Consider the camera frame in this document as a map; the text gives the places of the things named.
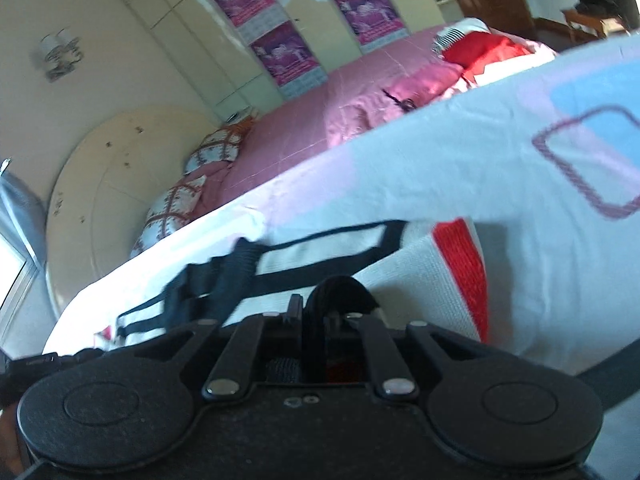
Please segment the striped cartoon knit sweater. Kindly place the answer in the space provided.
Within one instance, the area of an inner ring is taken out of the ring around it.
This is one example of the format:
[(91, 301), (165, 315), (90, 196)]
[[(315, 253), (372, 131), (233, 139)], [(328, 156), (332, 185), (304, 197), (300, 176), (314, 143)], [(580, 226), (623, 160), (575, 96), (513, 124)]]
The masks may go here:
[(424, 320), (485, 342), (488, 284), (473, 222), (390, 220), (345, 226), (266, 245), (238, 240), (230, 254), (183, 268), (155, 297), (96, 333), (98, 347), (140, 344), (174, 327), (213, 318), (231, 325), (308, 300), (328, 278), (350, 276), (374, 297), (391, 328)]

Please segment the blue window curtain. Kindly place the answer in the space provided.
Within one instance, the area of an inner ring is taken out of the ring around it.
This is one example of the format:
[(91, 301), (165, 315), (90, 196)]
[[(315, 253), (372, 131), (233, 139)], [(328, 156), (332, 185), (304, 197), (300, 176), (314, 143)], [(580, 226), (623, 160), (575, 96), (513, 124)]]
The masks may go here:
[(1, 162), (1, 235), (38, 272), (47, 262), (47, 215), (40, 198), (10, 171), (12, 159)]

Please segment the patterned pillow near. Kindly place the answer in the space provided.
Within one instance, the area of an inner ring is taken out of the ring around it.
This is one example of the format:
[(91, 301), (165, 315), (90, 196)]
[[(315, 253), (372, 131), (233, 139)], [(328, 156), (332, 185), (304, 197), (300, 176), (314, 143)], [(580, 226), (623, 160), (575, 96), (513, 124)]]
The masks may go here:
[(130, 258), (141, 255), (164, 238), (191, 222), (207, 178), (180, 181), (163, 193), (145, 216), (142, 232), (131, 249)]

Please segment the patterned pillow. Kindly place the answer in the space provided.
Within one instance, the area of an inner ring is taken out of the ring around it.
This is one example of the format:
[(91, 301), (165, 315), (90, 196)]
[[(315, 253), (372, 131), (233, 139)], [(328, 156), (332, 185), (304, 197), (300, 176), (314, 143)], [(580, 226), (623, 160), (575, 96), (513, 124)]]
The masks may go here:
[(209, 133), (186, 159), (183, 174), (188, 176), (213, 162), (235, 162), (255, 122), (253, 116), (247, 116), (238, 122), (224, 124)]
[(180, 181), (163, 193), (145, 216), (142, 232), (131, 249), (130, 258), (141, 255), (164, 238), (191, 222), (207, 178)]

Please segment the patterned pillow far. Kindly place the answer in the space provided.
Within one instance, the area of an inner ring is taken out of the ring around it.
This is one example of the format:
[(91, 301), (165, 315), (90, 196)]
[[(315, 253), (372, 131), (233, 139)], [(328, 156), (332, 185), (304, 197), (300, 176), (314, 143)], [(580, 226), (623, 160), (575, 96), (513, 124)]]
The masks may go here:
[(224, 124), (209, 133), (186, 159), (183, 174), (188, 176), (213, 162), (235, 162), (255, 122), (253, 116), (247, 116), (238, 122)]

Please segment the cream round headboard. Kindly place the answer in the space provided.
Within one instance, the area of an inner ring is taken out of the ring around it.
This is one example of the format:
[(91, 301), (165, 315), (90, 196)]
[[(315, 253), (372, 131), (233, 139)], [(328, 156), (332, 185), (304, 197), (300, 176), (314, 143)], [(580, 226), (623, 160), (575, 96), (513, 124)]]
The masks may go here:
[(175, 105), (118, 114), (91, 130), (58, 175), (47, 220), (54, 315), (129, 259), (154, 200), (218, 124)]

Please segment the pink quilted blanket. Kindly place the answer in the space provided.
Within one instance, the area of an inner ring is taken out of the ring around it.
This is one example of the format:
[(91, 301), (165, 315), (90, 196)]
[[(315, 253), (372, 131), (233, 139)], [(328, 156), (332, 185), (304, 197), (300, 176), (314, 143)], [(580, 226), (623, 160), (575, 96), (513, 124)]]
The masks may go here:
[[(434, 36), (445, 27), (424, 29), (363, 55), (270, 113), (246, 108), (231, 116), (222, 125), (253, 116), (254, 128), (235, 162), (213, 162), (194, 172), (207, 180), (191, 218), (203, 217), (301, 162), (405, 114), (381, 89), (426, 64), (448, 63), (432, 51)], [(470, 89), (460, 77), (430, 104)]]

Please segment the pink folded garment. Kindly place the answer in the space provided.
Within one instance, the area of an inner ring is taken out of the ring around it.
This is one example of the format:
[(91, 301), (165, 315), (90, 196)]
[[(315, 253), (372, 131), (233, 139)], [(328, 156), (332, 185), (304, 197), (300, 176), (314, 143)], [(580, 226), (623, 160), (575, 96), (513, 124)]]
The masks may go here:
[(403, 113), (409, 113), (441, 96), (460, 79), (462, 72), (463, 68), (457, 64), (430, 63), (400, 76), (381, 91)]

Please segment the light blue patterned bedspread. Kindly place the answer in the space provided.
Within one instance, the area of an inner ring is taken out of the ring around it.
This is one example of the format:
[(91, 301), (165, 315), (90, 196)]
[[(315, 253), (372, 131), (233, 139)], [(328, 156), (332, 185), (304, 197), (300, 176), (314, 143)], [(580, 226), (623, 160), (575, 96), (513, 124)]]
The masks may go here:
[(186, 264), (381, 220), (474, 223), (489, 339), (576, 374), (639, 335), (639, 39), (617, 37), (430, 105), (244, 193), (82, 290), (71, 354)]

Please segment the purple poster lower left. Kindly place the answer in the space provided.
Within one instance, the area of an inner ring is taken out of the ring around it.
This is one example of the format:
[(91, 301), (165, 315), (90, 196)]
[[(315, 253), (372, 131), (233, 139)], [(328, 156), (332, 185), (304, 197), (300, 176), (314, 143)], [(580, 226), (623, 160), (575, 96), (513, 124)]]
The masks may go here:
[(250, 47), (286, 100), (296, 99), (328, 80), (291, 21), (262, 35)]

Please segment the purple poster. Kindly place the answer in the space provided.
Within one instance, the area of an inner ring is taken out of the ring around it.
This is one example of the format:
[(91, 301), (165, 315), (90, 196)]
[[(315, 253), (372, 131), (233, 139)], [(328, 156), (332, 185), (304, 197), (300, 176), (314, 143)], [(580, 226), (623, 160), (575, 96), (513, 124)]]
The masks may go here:
[(214, 1), (246, 44), (254, 44), (288, 20), (278, 0)]
[(352, 29), (363, 54), (409, 36), (390, 0), (334, 0)]
[(296, 99), (328, 80), (291, 21), (262, 35), (250, 47), (286, 100)]

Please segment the purple poster lower right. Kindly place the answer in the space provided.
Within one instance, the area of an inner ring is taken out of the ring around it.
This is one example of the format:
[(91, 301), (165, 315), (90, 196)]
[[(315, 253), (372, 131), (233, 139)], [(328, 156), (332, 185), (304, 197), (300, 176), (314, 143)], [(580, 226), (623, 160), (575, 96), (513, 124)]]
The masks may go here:
[(352, 29), (363, 54), (409, 36), (390, 0), (334, 0)]

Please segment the checked white garment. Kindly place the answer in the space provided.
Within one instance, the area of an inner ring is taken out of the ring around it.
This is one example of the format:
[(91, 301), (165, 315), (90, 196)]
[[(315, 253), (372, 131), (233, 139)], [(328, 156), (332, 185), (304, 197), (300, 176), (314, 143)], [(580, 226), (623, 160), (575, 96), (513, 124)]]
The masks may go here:
[(445, 50), (471, 32), (490, 32), (490, 28), (479, 18), (464, 18), (449, 24), (434, 36), (432, 43), (434, 55), (442, 58)]

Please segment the red folded garment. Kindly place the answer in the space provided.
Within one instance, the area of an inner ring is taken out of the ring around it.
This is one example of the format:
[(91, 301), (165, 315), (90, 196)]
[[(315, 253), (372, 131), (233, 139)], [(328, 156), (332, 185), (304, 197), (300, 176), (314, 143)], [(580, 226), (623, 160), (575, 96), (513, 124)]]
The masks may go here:
[(487, 65), (530, 54), (532, 51), (525, 44), (518, 44), (507, 36), (469, 32), (443, 50), (442, 58), (460, 65), (463, 68), (461, 77), (469, 84), (475, 84), (475, 77), (483, 75)]

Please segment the cream built-in wardrobe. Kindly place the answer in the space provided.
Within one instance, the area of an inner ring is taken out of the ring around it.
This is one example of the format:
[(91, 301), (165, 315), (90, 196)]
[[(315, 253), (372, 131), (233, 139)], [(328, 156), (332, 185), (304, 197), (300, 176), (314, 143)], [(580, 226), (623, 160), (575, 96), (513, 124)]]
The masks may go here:
[(436, 0), (122, 0), (219, 118), (269, 112), (444, 24)]

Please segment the purple poster upper left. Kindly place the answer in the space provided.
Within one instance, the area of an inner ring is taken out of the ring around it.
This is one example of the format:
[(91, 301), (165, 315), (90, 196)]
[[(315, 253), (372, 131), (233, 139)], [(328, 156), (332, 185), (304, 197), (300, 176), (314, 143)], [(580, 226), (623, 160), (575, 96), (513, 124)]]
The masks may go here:
[(254, 44), (288, 20), (278, 0), (214, 1), (246, 44)]

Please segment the wooden side table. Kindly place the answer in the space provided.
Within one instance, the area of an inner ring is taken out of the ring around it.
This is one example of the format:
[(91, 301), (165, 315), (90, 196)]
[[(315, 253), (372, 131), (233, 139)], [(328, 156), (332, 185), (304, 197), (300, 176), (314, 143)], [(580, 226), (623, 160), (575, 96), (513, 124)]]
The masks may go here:
[(566, 37), (572, 46), (631, 35), (626, 22), (620, 16), (593, 15), (579, 12), (575, 8), (564, 9), (561, 14), (562, 22), (550, 18), (533, 18), (533, 23), (536, 29)]

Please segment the wall sconce lamp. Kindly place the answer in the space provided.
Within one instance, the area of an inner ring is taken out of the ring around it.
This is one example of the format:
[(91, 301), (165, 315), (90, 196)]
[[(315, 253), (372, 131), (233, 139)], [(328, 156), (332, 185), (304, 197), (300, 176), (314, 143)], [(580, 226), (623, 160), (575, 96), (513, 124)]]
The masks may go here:
[(73, 73), (85, 57), (80, 38), (68, 28), (47, 34), (32, 51), (30, 59), (35, 68), (43, 71), (47, 82), (55, 82)]

